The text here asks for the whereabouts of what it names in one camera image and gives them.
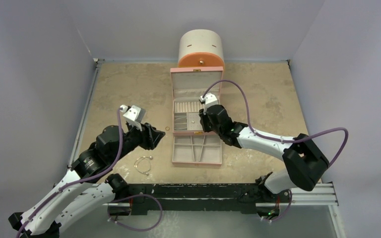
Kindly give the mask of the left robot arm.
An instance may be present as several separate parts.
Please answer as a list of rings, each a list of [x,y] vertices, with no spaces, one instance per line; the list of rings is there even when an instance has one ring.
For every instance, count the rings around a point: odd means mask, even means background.
[[[114,165],[137,147],[153,150],[165,132],[150,124],[120,125],[103,129],[90,147],[71,164],[67,173],[36,205],[25,212],[15,212],[8,221],[18,238],[58,238],[60,234],[104,203],[131,202],[141,195],[133,194],[130,185]]]

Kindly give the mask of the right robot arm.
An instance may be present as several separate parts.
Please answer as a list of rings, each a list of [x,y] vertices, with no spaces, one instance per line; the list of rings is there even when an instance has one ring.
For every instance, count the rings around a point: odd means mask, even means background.
[[[251,149],[275,157],[285,164],[285,169],[271,172],[259,181],[259,196],[270,202],[285,190],[298,187],[311,191],[329,168],[330,162],[317,145],[299,134],[300,143],[285,142],[272,134],[264,139],[251,131],[248,124],[233,121],[222,105],[213,105],[198,112],[205,132],[214,132],[227,145]]]

